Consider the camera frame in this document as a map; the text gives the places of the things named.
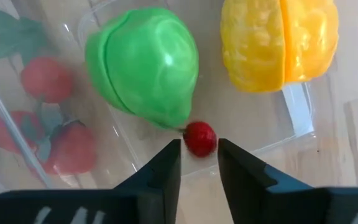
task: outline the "printed strawberry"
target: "printed strawberry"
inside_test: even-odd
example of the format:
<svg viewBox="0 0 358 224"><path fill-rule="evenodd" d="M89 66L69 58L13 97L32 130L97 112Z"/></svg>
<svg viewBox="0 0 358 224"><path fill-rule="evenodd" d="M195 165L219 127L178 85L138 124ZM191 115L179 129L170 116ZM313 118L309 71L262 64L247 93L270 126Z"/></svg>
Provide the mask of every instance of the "printed strawberry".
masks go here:
<svg viewBox="0 0 358 224"><path fill-rule="evenodd" d="M27 133L23 133L22 135L27 141L29 147L32 150L36 150L37 145L35 143L35 140L37 138L42 138L44 135L44 131L41 128L40 121L38 117L28 111L11 111L10 112L12 119L16 123L16 126L21 129L23 126L32 126L34 127L30 135ZM7 129L7 126L5 122L0 117L0 147L9 151L9 152L15 152L18 154L21 154L20 149L16 146L10 132Z"/></svg>
<svg viewBox="0 0 358 224"><path fill-rule="evenodd" d="M73 92L73 74L56 60L39 57L31 60L21 72L24 90L46 103L61 103Z"/></svg>
<svg viewBox="0 0 358 224"><path fill-rule="evenodd" d="M75 175L89 172L96 163L96 141L80 122L72 122L51 139L52 150L43 167L48 174Z"/></svg>
<svg viewBox="0 0 358 224"><path fill-rule="evenodd" d="M188 150L196 157L206 157L216 149L216 134L209 124L202 121L188 124L183 139Z"/></svg>

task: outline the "toy fruit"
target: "toy fruit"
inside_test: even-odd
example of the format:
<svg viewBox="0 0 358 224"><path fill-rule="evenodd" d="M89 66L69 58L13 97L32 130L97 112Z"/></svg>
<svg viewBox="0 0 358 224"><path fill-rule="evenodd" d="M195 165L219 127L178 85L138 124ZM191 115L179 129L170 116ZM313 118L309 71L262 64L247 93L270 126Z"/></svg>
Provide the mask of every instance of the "toy fruit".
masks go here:
<svg viewBox="0 0 358 224"><path fill-rule="evenodd" d="M46 103L61 103L73 91L73 74L62 64L48 57L31 60L21 72L24 90Z"/></svg>
<svg viewBox="0 0 358 224"><path fill-rule="evenodd" d="M41 128L40 121L34 113L28 111L11 111L11 117L18 128L24 122L25 117L28 117L33 127L35 127L36 136L41 138L44 135L44 131ZM27 141L29 147L32 150L36 150L37 145L33 140L29 138L25 138L25 140ZM5 122L1 119L1 117L0 117L0 147L9 152L15 152L21 154L20 149L16 146L11 134L9 133L5 125Z"/></svg>
<svg viewBox="0 0 358 224"><path fill-rule="evenodd" d="M198 51L169 10L136 9L110 20L88 38L85 58L94 87L114 107L164 128L188 118Z"/></svg>
<svg viewBox="0 0 358 224"><path fill-rule="evenodd" d="M216 149L216 134L209 124L202 121L188 124L183 139L188 150L197 157L206 157Z"/></svg>
<svg viewBox="0 0 358 224"><path fill-rule="evenodd" d="M89 172L95 163L92 132L80 122L72 122L52 138L50 156L42 166L48 174L75 175Z"/></svg>
<svg viewBox="0 0 358 224"><path fill-rule="evenodd" d="M333 0L225 0L223 60L241 90L280 90L322 75L338 42Z"/></svg>

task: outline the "green plastic toy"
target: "green plastic toy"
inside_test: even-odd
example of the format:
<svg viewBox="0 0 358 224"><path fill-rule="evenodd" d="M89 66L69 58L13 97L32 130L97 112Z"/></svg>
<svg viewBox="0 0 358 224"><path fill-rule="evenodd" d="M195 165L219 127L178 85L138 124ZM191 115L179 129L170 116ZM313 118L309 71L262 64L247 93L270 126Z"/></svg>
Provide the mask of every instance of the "green plastic toy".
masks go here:
<svg viewBox="0 0 358 224"><path fill-rule="evenodd" d="M198 77L198 51L186 25L162 8L127 11L88 38L93 85L113 107L163 128L185 122Z"/></svg>

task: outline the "yellow toy pepper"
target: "yellow toy pepper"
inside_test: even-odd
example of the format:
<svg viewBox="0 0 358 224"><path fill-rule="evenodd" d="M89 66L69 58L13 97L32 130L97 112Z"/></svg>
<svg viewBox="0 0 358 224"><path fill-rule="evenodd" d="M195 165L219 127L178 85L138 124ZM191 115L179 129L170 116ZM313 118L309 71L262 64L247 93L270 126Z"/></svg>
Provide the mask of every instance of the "yellow toy pepper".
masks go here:
<svg viewBox="0 0 358 224"><path fill-rule="evenodd" d="M333 0L225 0L221 37L232 82L258 93L322 75L338 24Z"/></svg>

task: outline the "wooden surface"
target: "wooden surface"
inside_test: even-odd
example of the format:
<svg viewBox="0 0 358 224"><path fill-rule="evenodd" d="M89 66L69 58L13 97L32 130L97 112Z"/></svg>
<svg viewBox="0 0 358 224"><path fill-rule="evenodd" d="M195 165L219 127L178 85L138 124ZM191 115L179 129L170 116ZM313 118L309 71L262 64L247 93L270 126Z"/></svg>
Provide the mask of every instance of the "wooden surface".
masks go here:
<svg viewBox="0 0 358 224"><path fill-rule="evenodd" d="M337 54L327 74L309 84L315 132L260 152L255 150L293 135L291 121L281 93L250 95L238 92L230 83L222 65L219 39L223 0L167 0L166 3L148 0L142 1L142 5L135 0L125 1L120 3L121 9L148 4L168 7L193 33L200 52L200 77L191 119L208 121L219 136L254 151L269 164L307 184L358 185L358 2L336 1L340 17ZM61 57L78 71L76 94L62 108L83 120L97 134L99 160L96 170L75 177L75 183L81 183L75 187L113 187L130 176L134 167L150 160L169 140L179 137L143 119L112 110L92 89L84 72L77 32L84 12L100 0L12 2L19 13L43 21L51 39L62 50ZM98 30L100 24L119 11L110 6L97 12L84 32ZM20 69L20 59L14 58L14 63ZM0 95L10 110L32 107L7 60L0 60ZM1 183L8 189L41 187L18 159L0 149ZM200 161L183 151L182 171L187 175L182 178L177 223L231 222L218 170L209 168L215 164L215 155ZM54 178L58 187L70 183Z"/></svg>

